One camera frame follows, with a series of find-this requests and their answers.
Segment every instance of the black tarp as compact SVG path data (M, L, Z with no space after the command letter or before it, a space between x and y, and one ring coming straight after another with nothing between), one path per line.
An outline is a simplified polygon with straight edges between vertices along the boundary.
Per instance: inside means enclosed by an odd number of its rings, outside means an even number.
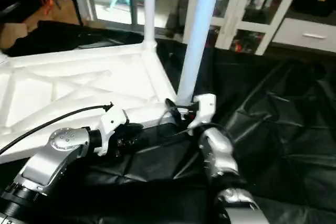
M48 38L54 30L58 36ZM141 40L133 33L43 22L7 53L20 56ZM158 55L177 88L186 46L157 42ZM335 84L334 69L318 63L205 49L195 93L217 95L214 121L228 128L240 171L270 223L336 223ZM56 202L81 202L84 209L96 210L84 217L86 212L79 211L78 223L206 223L207 187L197 148L188 140L165 147L161 143L152 138L149 146L157 147L128 160L126 169L126 161L75 164L76 171L68 175L72 179L62 181L69 186L60 190ZM22 161L0 166L0 185L21 166ZM185 175L176 178L180 172ZM140 181L118 185L128 179ZM100 211L102 198L106 206Z

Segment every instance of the black cable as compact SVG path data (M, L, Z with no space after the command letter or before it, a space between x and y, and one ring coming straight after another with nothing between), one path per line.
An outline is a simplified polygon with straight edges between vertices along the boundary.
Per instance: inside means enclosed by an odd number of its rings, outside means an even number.
M83 112L83 111L86 111L86 110L95 110L95 109L104 109L105 111L108 111L111 107L113 106L113 104L111 103L110 105L98 105L98 106L90 106L90 107L86 107L86 108L82 108L82 109L79 109L79 110L75 110L75 111L72 111L72 112L69 112L67 114L64 114L64 115L61 115L59 116L58 118L55 118L55 119L52 119L51 121L49 122L46 122L44 124L41 124L35 128L33 128L32 130L30 131L27 131L25 134L17 137L16 139L14 139L12 142L10 142L9 144L7 144L6 146L4 146L1 150L0 150L0 155L3 154L6 150L8 150L9 148L11 148L12 146L14 146L15 144L17 144L18 142L20 142L22 139L24 139L25 137L29 136L29 135L32 135L33 133L43 129L44 127L47 127L59 120L62 120L64 118L67 118L71 115L74 115L74 114L77 114L77 113L80 113L80 112Z
M176 106L176 107L174 107L174 108L177 108L177 109L179 109L179 108L186 109L186 108L188 108L188 107L186 107L186 106ZM171 111L172 109L173 109L173 108L167 109L167 110L162 114L162 116L159 118L159 121L158 121L158 123L157 123L158 126L161 125L161 122L162 122L164 116L165 116L167 113L170 113L170 111ZM202 124L196 125L196 126L191 127L191 128L187 128L187 129L185 129L185 130L182 130L182 131L177 132L177 133L172 134L172 135L162 135L162 134L160 133L159 127L157 127L157 134L158 134L160 137L163 137L163 138L170 138L170 137L179 136L179 135L181 135L181 134L187 133L187 132L189 132L189 131L191 131L191 130L194 130L194 129L199 128L199 127L204 127L204 126L220 127L221 129L223 129L223 130L225 131L225 133L228 133L227 130L226 130L226 128L225 128L224 126L218 124L218 123L202 123Z

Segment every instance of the white pole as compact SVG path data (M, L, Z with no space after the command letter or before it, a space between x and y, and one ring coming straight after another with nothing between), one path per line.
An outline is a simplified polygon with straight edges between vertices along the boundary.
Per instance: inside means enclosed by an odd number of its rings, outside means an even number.
M191 102L215 4L216 0L197 0L194 24L177 92L178 105L189 105Z
M155 0L145 0L144 43L152 45L154 41Z

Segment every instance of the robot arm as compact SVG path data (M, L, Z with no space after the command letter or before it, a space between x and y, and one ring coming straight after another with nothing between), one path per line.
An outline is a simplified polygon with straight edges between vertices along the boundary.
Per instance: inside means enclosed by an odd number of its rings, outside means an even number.
M54 131L48 143L17 174L14 183L48 195L73 161L92 153L106 155L110 137L120 125L128 122L125 112L113 106L101 117L97 130L85 127Z
M215 127L206 127L215 113L216 97L213 94L196 96L199 110L189 124L190 134L199 137L198 146L203 155L205 172L215 193L215 208L219 222L231 224L268 224L263 212L246 188L233 158L231 141Z
M181 129L187 127L189 134L197 139L210 189L214 193L218 222L268 224L252 195L245 189L246 182L239 175L230 140L211 124L215 113L215 95L199 95L194 102L189 109L183 110L178 110L171 101L166 104L171 106L170 112L177 126ZM125 146L120 133L129 134L129 130L125 130L128 124L125 112L113 106L101 117L97 130L88 127L61 128L53 132L48 143L29 159L12 184L0 195L6 201L3 211L6 220L10 220L11 216L29 215L32 203L52 192L67 166L76 159L112 152L108 148L111 139L117 141L117 146Z

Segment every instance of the white plastic frame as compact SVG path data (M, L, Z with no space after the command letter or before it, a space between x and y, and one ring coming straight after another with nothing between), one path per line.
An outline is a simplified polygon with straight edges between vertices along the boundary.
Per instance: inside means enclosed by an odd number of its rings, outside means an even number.
M185 104L194 91L214 5L215 0L197 1L179 87ZM165 110L164 100L177 99L155 52L154 14L155 0L145 0L140 44L16 58L0 55L0 148L57 116L110 101L126 110L130 122L155 126ZM60 127L96 129L103 114L104 110L82 112L50 125L6 151L0 164L33 155Z

